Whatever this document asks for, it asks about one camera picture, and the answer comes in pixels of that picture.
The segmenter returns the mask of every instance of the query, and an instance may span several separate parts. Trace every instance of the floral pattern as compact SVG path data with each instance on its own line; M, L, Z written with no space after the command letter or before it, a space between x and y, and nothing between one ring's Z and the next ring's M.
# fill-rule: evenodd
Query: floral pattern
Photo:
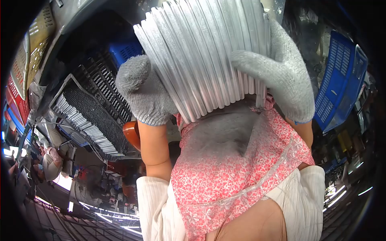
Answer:
M202 153L199 160L187 158L194 151L189 139L198 123L185 124L176 116L181 155L171 183L189 240L205 240L205 234L218 229L224 220L228 223L247 211L300 163L315 165L306 143L273 104L269 96L242 156Z

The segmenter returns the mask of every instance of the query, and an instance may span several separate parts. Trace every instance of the worker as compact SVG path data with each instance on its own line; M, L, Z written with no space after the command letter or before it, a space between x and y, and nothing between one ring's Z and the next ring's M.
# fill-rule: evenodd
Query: worker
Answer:
M146 165L137 180L144 240L321 237L325 184L310 151L310 77L293 40L276 21L270 26L272 58L231 55L233 67L269 88L264 111L246 97L194 123L177 114L181 155L173 168L165 125L178 112L172 99L147 56L121 65L116 86L138 119Z
M59 176L62 170L63 159L67 161L69 158L51 147L46 139L43 140L42 144L38 142L38 145L43 156L41 164L34 162L33 165L38 180L40 182L53 181Z

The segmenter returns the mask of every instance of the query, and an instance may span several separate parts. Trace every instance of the red plastic crate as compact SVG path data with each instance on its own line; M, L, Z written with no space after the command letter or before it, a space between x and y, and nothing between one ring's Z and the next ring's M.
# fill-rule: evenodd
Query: red plastic crate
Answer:
M11 75L8 78L8 85L6 91L7 104L11 107L12 112L15 114L19 122L25 126L27 124L27 118L29 115L29 102L28 95L24 101L15 87L14 81Z

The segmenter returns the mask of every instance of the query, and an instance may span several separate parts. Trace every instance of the blue plastic crate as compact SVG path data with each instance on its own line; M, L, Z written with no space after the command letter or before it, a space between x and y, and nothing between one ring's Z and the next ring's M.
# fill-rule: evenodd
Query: blue plastic crate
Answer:
M137 39L111 43L109 51L114 57L117 68L133 56L142 54L142 46Z
M367 57L362 49L332 31L328 62L315 100L314 118L323 133L347 119L358 98L366 69Z

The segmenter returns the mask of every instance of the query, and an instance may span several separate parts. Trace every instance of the hand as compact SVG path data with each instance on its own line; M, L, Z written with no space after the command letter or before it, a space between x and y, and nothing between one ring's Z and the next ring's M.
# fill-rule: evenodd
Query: hand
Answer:
M122 64L115 84L142 123L164 125L170 114L178 113L146 55L132 57Z
M232 52L232 65L261 79L286 117L307 123L315 113L310 77L301 54L275 20L271 26L271 58L247 51Z

